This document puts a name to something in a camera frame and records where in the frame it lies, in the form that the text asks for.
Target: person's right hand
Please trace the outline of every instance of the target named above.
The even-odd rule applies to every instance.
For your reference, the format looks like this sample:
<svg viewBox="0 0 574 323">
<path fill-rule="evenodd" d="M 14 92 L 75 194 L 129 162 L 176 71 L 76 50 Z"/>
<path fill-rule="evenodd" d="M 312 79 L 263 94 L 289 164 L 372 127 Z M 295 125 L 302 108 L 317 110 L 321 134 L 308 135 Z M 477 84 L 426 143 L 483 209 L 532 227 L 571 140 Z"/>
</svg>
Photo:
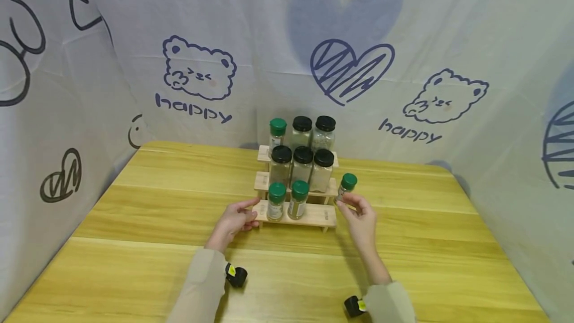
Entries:
<svg viewBox="0 0 574 323">
<path fill-rule="evenodd" d="M 349 233 L 357 251 L 361 254 L 377 252 L 375 247 L 377 213 L 367 200 L 361 195 L 347 192 L 343 195 L 343 201 L 337 201 L 337 207 L 347 220 Z"/>
</svg>

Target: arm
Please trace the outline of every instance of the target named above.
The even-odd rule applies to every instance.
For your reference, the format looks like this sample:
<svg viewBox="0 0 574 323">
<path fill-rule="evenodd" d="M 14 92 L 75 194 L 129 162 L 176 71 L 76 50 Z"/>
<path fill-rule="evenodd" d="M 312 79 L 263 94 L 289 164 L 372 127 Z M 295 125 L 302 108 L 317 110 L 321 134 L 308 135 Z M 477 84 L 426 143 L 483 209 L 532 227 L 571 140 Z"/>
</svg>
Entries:
<svg viewBox="0 0 574 323">
<path fill-rule="evenodd" d="M 415 309 L 400 282 L 393 282 L 375 245 L 377 213 L 365 198 L 346 193 L 337 207 L 347 220 L 351 238 L 371 286 L 363 301 L 374 323 L 415 323 Z"/>
<path fill-rule="evenodd" d="M 212 323 L 215 320 L 224 294 L 227 265 L 224 252 L 239 231 L 249 231 L 259 225 L 254 221 L 257 213 L 248 209 L 259 201 L 254 198 L 227 206 L 205 247 L 193 256 L 167 323 Z"/>
</svg>

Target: yellow sticker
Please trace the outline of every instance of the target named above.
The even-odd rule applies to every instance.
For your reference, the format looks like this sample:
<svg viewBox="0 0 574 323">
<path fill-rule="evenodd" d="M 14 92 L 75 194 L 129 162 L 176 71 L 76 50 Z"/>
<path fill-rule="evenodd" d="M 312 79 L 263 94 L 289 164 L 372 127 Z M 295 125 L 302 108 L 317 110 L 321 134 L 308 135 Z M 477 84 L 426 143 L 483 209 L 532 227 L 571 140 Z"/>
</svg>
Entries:
<svg viewBox="0 0 574 323">
<path fill-rule="evenodd" d="M 362 312 L 367 311 L 367 305 L 365 304 L 365 301 L 363 301 L 363 300 L 359 300 L 359 311 L 362 311 Z"/>
</svg>

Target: wooden shelf tier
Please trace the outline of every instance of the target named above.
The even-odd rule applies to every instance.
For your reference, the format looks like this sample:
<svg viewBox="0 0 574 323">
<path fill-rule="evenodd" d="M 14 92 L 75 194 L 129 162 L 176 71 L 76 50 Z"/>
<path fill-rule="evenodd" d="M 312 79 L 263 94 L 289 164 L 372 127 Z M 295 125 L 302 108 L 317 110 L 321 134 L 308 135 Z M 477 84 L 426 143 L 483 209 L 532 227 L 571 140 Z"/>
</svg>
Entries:
<svg viewBox="0 0 574 323">
<path fill-rule="evenodd" d="M 323 232 L 326 232 L 328 228 L 337 226 L 335 206 L 307 203 L 303 217 L 298 220 L 292 220 L 287 214 L 288 202 L 284 202 L 283 217 L 281 217 L 280 221 L 275 222 L 267 219 L 267 205 L 269 205 L 269 202 L 262 199 L 257 205 L 253 206 L 253 210 L 257 212 L 256 221 L 259 221 L 260 227 L 262 227 L 263 222 L 270 222 L 287 225 L 318 226 L 322 228 Z"/>
</svg>

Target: table surface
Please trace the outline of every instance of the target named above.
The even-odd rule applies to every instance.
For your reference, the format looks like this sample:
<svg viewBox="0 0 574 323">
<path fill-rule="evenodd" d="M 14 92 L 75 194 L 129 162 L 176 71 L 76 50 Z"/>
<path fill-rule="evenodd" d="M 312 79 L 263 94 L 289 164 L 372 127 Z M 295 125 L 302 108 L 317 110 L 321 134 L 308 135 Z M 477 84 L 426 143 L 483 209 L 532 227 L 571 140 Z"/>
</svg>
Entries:
<svg viewBox="0 0 574 323">
<path fill-rule="evenodd" d="M 163 323 L 223 207 L 256 196 L 263 169 L 254 150 L 142 146 L 6 323 Z M 378 213 L 377 249 L 420 323 L 548 322 L 448 171 L 340 158 L 334 176 L 345 172 Z M 216 322 L 347 322 L 343 301 L 368 287 L 339 212 L 325 234 L 266 223 L 227 258 L 249 278 L 227 285 Z"/>
</svg>

